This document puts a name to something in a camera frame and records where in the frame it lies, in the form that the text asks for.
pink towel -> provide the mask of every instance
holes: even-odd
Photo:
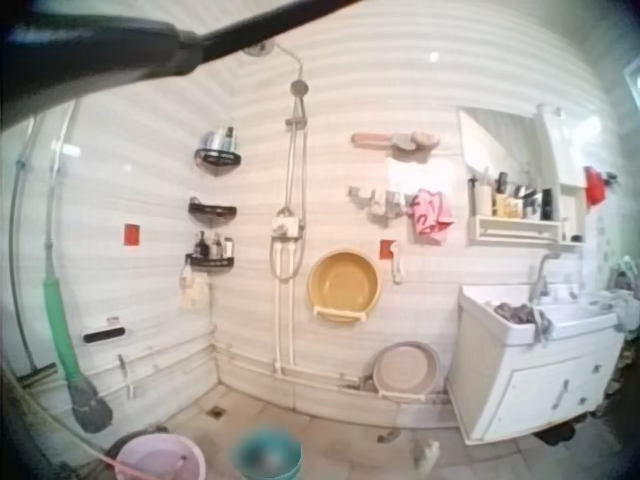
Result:
[[[416,235],[440,243],[447,239],[447,228],[453,223],[447,197],[440,192],[420,190],[410,207]]]

red sticker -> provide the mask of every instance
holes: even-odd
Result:
[[[395,242],[395,240],[380,240],[380,260],[391,260],[393,258],[391,245]]]
[[[140,245],[140,225],[133,223],[124,224],[124,244],[127,247],[137,247]]]

yellow basin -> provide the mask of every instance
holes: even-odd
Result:
[[[380,278],[367,257],[354,250],[338,250],[313,266],[307,288],[314,311],[323,317],[365,321],[380,296]]]

green mop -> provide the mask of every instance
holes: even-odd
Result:
[[[33,359],[33,353],[31,353],[22,322],[22,312],[20,311],[20,302],[18,300],[18,281],[16,278],[15,224],[16,211],[18,209],[18,192],[20,191],[21,185],[20,179],[29,163],[29,158],[31,157],[31,152],[33,151],[33,146],[35,145],[42,122],[43,117],[40,115],[35,119],[32,117],[29,120],[27,137],[18,156],[18,161],[16,162],[16,174],[13,181],[13,192],[11,193],[11,206],[9,207],[9,283],[11,284],[11,298],[13,300],[13,312],[16,318],[16,325],[18,326],[18,333],[20,334],[22,347],[27,357],[27,362],[29,363],[29,373],[18,377],[18,382],[23,388],[28,388],[58,373],[58,366],[55,363],[49,363],[44,367],[38,368]]]
[[[64,311],[64,302],[60,283],[56,277],[53,266],[53,240],[51,235],[51,220],[53,217],[53,202],[55,196],[56,179],[60,166],[60,155],[67,133],[67,128],[76,108],[76,101],[71,103],[62,125],[60,138],[56,144],[55,159],[51,171],[51,181],[47,196],[47,224],[45,238],[45,278],[44,299],[47,309],[49,327],[53,335],[53,343],[62,365],[71,397],[73,416],[78,425],[87,433],[98,433],[111,425],[113,412],[111,408],[98,394],[98,390],[80,371],[78,358],[73,349],[73,342],[67,325],[67,315]]]

tiled floor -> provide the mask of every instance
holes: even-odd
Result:
[[[226,410],[216,420],[214,406]],[[601,421],[581,424],[571,442],[548,447],[533,436],[468,447],[457,429],[389,430],[312,418],[283,410],[219,386],[167,422],[172,432],[194,440],[208,463],[208,479],[241,478],[229,448],[247,429],[274,425],[295,435],[304,448],[304,480],[415,480],[415,442],[440,442],[441,456],[429,480],[602,480],[619,445]]]

